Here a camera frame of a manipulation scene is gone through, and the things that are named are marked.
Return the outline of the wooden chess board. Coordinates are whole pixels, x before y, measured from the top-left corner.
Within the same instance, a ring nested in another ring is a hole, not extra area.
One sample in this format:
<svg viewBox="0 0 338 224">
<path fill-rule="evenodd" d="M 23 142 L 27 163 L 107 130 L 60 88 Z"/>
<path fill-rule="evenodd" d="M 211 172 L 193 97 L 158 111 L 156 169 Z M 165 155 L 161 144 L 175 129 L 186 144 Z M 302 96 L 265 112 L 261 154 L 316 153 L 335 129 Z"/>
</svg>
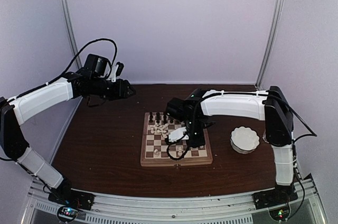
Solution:
<svg viewBox="0 0 338 224">
<path fill-rule="evenodd" d="M 168 126 L 168 133 L 183 126 L 183 122 L 175 120 L 174 125 Z M 184 152 L 187 149 L 186 140 L 181 140 L 174 145 L 168 146 L 165 142 L 165 138 L 161 135 L 150 134 L 148 127 L 149 125 L 147 124 L 144 116 L 144 128 L 140 153 L 140 165 L 142 167 L 195 166 L 209 165 L 213 162 L 213 155 L 207 130 L 204 130 L 204 146 L 189 148 L 184 157 L 176 157 L 177 146 L 183 146 Z M 159 157 L 153 156 L 154 149 L 161 151 Z"/>
</svg>

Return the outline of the white knight chess piece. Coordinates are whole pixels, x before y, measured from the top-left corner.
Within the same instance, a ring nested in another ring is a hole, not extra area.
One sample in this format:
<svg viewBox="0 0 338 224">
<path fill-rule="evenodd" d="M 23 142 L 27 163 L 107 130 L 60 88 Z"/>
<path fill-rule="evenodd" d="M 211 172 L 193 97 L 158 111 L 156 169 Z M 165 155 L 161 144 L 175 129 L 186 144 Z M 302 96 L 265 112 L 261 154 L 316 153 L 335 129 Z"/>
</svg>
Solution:
<svg viewBox="0 0 338 224">
<path fill-rule="evenodd" d="M 158 149 L 154 149 L 154 152 L 153 152 L 154 157 L 159 157 L 160 154 L 161 154 L 161 151 L 159 151 Z"/>
</svg>

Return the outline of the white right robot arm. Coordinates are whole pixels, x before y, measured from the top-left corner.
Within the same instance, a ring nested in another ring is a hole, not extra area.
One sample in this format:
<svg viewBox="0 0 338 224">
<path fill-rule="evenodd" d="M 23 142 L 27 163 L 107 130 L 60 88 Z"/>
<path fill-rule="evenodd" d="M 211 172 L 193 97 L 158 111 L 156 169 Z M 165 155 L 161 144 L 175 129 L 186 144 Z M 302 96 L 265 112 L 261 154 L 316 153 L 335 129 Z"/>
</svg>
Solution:
<svg viewBox="0 0 338 224">
<path fill-rule="evenodd" d="M 211 116 L 236 116 L 265 122 L 265 137 L 274 153 L 274 203 L 283 203 L 294 190 L 293 114 L 281 89 L 232 92 L 197 89 L 183 101 L 183 119 L 190 142 L 196 142 L 199 131 Z"/>
</svg>

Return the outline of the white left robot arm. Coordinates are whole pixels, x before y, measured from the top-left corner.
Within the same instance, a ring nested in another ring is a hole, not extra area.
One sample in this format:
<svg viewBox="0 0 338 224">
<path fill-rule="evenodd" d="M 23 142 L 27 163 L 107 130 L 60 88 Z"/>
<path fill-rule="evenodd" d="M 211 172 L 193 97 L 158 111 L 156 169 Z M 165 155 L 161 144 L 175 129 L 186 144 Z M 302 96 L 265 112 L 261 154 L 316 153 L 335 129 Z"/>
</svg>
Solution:
<svg viewBox="0 0 338 224">
<path fill-rule="evenodd" d="M 66 101 L 97 96 L 103 101 L 132 97 L 135 89 L 128 80 L 91 78 L 68 72 L 56 82 L 13 99 L 1 98 L 1 149 L 4 162 L 15 162 L 47 184 L 65 205 L 76 200 L 67 178 L 37 153 L 25 139 L 22 125 L 36 115 Z"/>
</svg>

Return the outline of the pile of white chess pieces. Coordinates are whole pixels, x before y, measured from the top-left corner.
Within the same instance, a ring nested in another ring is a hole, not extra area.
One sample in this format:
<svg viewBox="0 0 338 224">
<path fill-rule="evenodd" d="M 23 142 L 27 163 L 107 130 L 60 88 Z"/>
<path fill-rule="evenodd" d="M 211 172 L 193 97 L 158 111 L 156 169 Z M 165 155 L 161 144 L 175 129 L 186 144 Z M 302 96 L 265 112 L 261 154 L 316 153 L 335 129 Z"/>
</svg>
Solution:
<svg viewBox="0 0 338 224">
<path fill-rule="evenodd" d="M 163 138 L 168 137 L 168 126 L 169 124 L 155 124 L 149 125 L 150 134 L 161 135 Z"/>
</svg>

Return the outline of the black chess pieces rows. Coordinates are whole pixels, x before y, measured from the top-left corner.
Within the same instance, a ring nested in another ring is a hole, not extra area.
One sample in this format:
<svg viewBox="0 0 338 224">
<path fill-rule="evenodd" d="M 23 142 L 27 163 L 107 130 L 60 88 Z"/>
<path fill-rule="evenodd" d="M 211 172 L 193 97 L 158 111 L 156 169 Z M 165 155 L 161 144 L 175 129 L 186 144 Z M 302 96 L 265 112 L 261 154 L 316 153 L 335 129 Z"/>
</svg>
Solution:
<svg viewBox="0 0 338 224">
<path fill-rule="evenodd" d="M 175 120 L 173 120 L 168 115 L 164 116 L 163 112 L 150 112 L 145 114 L 145 120 L 148 125 L 174 125 Z"/>
</svg>

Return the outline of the right round controller board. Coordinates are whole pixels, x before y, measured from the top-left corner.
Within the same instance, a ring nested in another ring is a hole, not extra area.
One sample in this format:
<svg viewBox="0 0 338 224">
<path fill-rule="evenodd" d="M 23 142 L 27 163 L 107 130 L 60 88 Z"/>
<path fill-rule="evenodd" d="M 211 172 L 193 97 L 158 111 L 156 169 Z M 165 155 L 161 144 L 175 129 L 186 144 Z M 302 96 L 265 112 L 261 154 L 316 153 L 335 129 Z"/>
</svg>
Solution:
<svg viewBox="0 0 338 224">
<path fill-rule="evenodd" d="M 289 218 L 290 207 L 284 206 L 284 207 L 269 209 L 269 215 L 274 221 L 284 221 Z"/>
</svg>

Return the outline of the round controller board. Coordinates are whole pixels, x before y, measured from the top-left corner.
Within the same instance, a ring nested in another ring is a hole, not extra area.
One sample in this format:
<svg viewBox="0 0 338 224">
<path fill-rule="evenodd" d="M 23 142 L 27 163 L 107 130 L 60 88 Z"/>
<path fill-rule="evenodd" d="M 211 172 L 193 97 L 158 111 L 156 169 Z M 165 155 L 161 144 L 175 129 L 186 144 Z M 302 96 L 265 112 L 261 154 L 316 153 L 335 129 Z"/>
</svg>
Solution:
<svg viewBox="0 0 338 224">
<path fill-rule="evenodd" d="M 269 209 L 269 215 L 274 221 L 284 221 L 289 218 L 290 207 L 284 206 L 284 207 Z"/>
<path fill-rule="evenodd" d="M 61 206 L 57 210 L 57 218 L 63 222 L 73 221 L 78 216 L 79 211 L 67 206 Z"/>
</svg>

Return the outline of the left round controller board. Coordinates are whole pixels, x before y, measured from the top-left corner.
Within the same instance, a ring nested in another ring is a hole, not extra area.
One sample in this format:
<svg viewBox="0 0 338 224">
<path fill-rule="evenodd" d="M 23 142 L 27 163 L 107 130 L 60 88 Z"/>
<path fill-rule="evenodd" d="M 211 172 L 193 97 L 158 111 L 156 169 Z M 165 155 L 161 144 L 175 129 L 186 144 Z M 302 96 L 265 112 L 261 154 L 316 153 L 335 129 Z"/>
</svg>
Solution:
<svg viewBox="0 0 338 224">
<path fill-rule="evenodd" d="M 61 206 L 57 210 L 57 218 L 63 222 L 73 221 L 78 216 L 79 211 L 67 206 Z"/>
</svg>

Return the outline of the white scalloped ceramic bowl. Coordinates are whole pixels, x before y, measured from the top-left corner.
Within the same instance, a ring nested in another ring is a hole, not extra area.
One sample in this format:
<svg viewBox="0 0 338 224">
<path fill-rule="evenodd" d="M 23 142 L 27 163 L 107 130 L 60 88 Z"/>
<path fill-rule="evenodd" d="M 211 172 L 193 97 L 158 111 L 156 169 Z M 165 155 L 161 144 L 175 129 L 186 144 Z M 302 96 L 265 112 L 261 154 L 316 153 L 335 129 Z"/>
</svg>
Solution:
<svg viewBox="0 0 338 224">
<path fill-rule="evenodd" d="M 231 132 L 230 144 L 240 154 L 252 153 L 260 144 L 259 136 L 250 127 L 238 127 Z"/>
</svg>

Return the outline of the clear drinking glass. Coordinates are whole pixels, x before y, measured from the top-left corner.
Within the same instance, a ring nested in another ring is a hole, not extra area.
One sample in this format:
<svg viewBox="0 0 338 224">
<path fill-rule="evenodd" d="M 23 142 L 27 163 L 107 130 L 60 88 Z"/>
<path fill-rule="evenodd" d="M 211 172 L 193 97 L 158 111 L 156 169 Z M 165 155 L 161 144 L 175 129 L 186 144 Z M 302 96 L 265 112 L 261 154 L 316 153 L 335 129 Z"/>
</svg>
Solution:
<svg viewBox="0 0 338 224">
<path fill-rule="evenodd" d="M 267 135 L 266 135 L 266 131 L 264 131 L 264 133 L 262 135 L 262 139 L 264 140 L 265 143 L 269 144 L 269 141 L 268 141 Z"/>
</svg>

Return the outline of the aluminium front rail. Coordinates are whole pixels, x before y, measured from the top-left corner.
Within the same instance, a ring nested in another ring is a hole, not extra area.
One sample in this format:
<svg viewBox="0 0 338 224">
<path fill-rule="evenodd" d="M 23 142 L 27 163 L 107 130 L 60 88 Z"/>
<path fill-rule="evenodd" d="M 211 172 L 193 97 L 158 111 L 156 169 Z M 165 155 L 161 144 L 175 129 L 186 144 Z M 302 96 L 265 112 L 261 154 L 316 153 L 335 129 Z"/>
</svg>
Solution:
<svg viewBox="0 0 338 224">
<path fill-rule="evenodd" d="M 293 217 L 275 221 L 270 213 L 277 207 L 257 209 L 253 194 L 192 197 L 140 198 L 90 192 L 94 195 L 91 210 L 82 210 L 70 223 L 328 223 L 320 195 L 312 179 L 302 181 L 305 198 L 296 214 L 303 190 L 295 183 L 298 199 L 290 206 Z M 62 223 L 57 218 L 59 204 L 48 200 L 43 184 L 31 183 L 19 223 Z"/>
</svg>

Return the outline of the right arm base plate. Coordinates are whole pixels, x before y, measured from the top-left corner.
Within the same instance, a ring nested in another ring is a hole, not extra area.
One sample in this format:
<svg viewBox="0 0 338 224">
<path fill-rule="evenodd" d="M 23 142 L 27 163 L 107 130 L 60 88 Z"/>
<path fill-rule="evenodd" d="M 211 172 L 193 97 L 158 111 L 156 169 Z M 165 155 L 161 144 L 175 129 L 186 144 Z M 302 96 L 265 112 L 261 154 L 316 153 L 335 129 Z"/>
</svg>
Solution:
<svg viewBox="0 0 338 224">
<path fill-rule="evenodd" d="M 288 193 L 277 189 L 256 192 L 252 197 L 257 210 L 287 204 L 298 199 L 296 192 Z"/>
</svg>

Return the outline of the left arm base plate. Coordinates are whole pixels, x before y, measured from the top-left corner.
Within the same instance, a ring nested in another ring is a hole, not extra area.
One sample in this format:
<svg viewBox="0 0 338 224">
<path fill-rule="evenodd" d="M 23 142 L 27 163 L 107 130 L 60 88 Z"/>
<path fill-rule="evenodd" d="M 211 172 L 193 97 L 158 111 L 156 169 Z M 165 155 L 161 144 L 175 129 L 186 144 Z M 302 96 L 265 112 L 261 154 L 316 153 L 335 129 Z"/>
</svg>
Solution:
<svg viewBox="0 0 338 224">
<path fill-rule="evenodd" d="M 48 196 L 48 200 L 64 206 L 70 206 L 74 209 L 91 210 L 94 203 L 95 195 L 88 192 L 81 192 L 71 190 L 70 199 L 62 199 L 61 196 L 57 197 L 52 192 Z"/>
</svg>

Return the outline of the left aluminium frame post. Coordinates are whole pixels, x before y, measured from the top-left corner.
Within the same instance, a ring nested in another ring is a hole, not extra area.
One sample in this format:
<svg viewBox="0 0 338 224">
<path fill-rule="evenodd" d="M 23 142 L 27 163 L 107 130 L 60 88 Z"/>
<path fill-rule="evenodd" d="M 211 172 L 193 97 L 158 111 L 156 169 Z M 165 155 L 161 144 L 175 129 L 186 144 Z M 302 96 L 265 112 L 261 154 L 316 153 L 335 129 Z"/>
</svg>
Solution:
<svg viewBox="0 0 338 224">
<path fill-rule="evenodd" d="M 78 49 L 77 49 L 76 39 L 75 39 L 73 26 L 72 26 L 72 22 L 71 22 L 68 0 L 60 0 L 60 1 L 61 1 L 63 17 L 64 17 L 64 21 L 65 21 L 65 26 L 66 26 L 66 30 L 67 30 L 68 40 L 69 40 L 69 43 L 70 43 L 72 54 L 75 57 L 75 55 L 78 52 Z"/>
</svg>

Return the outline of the aluminium frame post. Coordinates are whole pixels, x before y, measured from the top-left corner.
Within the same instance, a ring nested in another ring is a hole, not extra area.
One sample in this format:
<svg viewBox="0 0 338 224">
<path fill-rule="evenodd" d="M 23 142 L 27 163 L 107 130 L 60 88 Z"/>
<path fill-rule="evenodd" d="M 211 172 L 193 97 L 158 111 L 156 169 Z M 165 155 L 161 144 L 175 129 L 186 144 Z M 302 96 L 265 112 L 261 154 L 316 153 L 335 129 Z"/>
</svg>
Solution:
<svg viewBox="0 0 338 224">
<path fill-rule="evenodd" d="M 273 51 L 273 46 L 275 42 L 275 38 L 277 35 L 277 30 L 278 30 L 278 24 L 281 18 L 281 14 L 283 11 L 283 6 L 284 6 L 284 1 L 285 0 L 275 0 L 275 6 L 274 6 L 274 11 L 273 11 L 273 17 L 271 20 L 271 25 L 270 25 L 270 30 L 268 34 L 268 39 L 265 47 L 265 52 L 263 56 L 263 60 L 259 69 L 258 77 L 256 79 L 255 87 L 257 90 L 262 89 L 262 82 L 268 67 L 268 62 L 270 59 L 270 56 Z"/>
<path fill-rule="evenodd" d="M 64 17 L 64 21 L 65 21 L 65 26 L 66 26 L 66 30 L 67 30 L 68 40 L 69 40 L 69 43 L 70 43 L 72 54 L 75 57 L 75 55 L 78 52 L 78 49 L 77 49 L 76 39 L 75 39 L 73 26 L 72 26 L 72 22 L 71 22 L 68 0 L 60 0 L 60 1 L 61 1 L 63 17 Z"/>
</svg>

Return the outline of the right aluminium frame post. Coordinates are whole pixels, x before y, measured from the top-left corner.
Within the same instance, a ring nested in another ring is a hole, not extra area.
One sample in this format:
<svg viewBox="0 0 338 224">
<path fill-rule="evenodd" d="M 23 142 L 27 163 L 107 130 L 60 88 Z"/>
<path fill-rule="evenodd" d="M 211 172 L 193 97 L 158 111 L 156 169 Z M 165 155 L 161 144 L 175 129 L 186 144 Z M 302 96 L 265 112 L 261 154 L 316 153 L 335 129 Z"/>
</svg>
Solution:
<svg viewBox="0 0 338 224">
<path fill-rule="evenodd" d="M 278 24 L 281 18 L 281 14 L 283 11 L 283 6 L 284 6 L 284 1 L 285 0 L 275 0 L 275 6 L 274 6 L 274 11 L 273 11 L 273 17 L 271 20 L 271 25 L 270 25 L 270 30 L 268 34 L 268 39 L 265 47 L 265 52 L 263 56 L 263 60 L 259 69 L 258 77 L 256 79 L 255 87 L 257 90 L 262 89 L 262 82 L 268 67 L 268 62 L 270 59 L 270 56 L 273 51 L 273 46 L 275 42 L 275 38 L 277 35 L 277 30 L 278 30 Z"/>
</svg>

